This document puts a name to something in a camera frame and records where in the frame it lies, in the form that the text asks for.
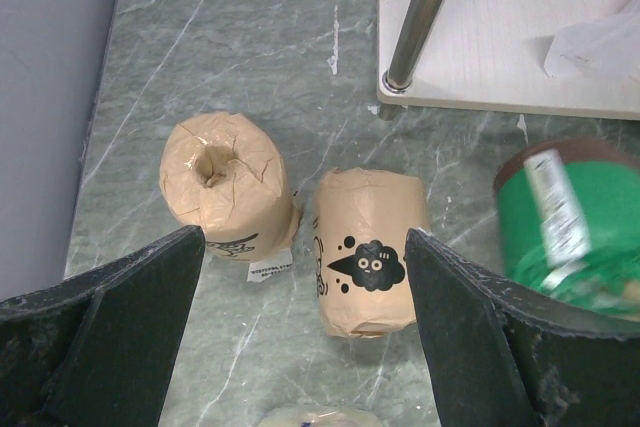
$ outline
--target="gray marble surface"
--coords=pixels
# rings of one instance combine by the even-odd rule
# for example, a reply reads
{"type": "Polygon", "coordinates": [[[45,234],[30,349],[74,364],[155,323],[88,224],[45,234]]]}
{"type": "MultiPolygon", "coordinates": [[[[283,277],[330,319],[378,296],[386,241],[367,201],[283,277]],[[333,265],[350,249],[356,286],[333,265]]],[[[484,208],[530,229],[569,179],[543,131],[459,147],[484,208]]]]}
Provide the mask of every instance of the gray marble surface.
{"type": "Polygon", "coordinates": [[[294,267],[263,284],[207,255],[161,426],[252,426],[284,404],[354,405],[388,426],[438,425],[415,326],[328,338],[315,296],[311,198],[332,167],[419,176],[435,235],[500,269],[491,182],[526,142],[591,134],[640,153],[637,124],[408,109],[371,113],[376,0],[120,0],[67,275],[178,227],[158,189],[174,125],[243,112],[287,159],[306,211],[294,267]],[[334,12],[339,61],[334,75],[334,12]]]}

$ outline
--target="rod base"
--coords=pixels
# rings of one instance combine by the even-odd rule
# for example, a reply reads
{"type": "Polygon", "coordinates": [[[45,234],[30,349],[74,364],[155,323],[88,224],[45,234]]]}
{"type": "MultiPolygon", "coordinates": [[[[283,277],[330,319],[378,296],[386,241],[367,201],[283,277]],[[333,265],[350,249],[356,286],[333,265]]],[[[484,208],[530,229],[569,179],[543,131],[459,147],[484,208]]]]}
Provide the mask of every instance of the rod base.
{"type": "Polygon", "coordinates": [[[445,0],[402,92],[385,85],[410,0],[378,0],[378,98],[385,104],[640,120],[640,79],[561,81],[544,59],[563,27],[630,0],[445,0]]]}
{"type": "Polygon", "coordinates": [[[394,87],[393,85],[391,85],[391,82],[389,82],[389,71],[387,70],[384,74],[382,74],[382,85],[392,94],[403,94],[409,87],[411,87],[411,82],[409,82],[409,84],[403,88],[394,87]]]}

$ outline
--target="paper-wrapped cylinder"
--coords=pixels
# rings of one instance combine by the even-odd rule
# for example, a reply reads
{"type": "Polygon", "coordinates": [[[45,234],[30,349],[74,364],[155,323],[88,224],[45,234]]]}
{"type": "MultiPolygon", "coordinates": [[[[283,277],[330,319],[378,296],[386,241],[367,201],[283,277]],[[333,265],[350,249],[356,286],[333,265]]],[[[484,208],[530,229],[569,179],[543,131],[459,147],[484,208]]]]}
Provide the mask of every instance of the paper-wrapped cylinder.
{"type": "Polygon", "coordinates": [[[415,322],[404,246],[428,229],[420,179],[332,171],[316,192],[314,248],[320,315],[329,335],[379,337],[415,322]]]}
{"type": "Polygon", "coordinates": [[[202,227],[207,245],[228,260],[266,259],[298,228],[280,152],[240,114],[178,124],[162,156],[160,189],[178,221],[202,227]]]}

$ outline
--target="cartoon cloud face print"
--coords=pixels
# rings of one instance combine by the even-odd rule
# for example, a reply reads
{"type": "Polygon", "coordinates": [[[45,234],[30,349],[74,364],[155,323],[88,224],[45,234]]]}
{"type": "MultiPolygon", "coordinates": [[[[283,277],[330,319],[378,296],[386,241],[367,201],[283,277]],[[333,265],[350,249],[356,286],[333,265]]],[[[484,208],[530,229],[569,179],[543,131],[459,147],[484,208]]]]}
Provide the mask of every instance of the cartoon cloud face print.
{"type": "MultiPolygon", "coordinates": [[[[353,243],[348,244],[349,242],[345,242],[346,247],[353,247],[353,243]]],[[[378,240],[358,245],[355,254],[336,260],[327,267],[350,276],[354,285],[369,292],[387,291],[402,282],[405,277],[405,270],[398,260],[397,252],[392,247],[382,245],[378,240]]]]}
{"type": "Polygon", "coordinates": [[[313,247],[316,253],[316,292],[317,296],[327,295],[329,286],[322,278],[322,253],[324,252],[324,246],[322,240],[318,237],[313,239],[313,247]]]}

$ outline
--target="label sticker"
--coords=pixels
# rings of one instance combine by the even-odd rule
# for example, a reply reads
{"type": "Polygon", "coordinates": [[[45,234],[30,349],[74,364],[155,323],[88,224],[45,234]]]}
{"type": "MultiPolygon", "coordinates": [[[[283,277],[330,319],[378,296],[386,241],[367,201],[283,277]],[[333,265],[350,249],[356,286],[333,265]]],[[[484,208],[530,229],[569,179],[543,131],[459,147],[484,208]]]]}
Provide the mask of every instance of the label sticker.
{"type": "Polygon", "coordinates": [[[542,239],[549,267],[580,260],[591,251],[589,229],[557,150],[524,161],[527,180],[542,219],[542,239]]]}
{"type": "Polygon", "coordinates": [[[291,249],[282,249],[268,259],[249,264],[247,282],[262,282],[278,272],[287,270],[293,264],[291,249]]]}

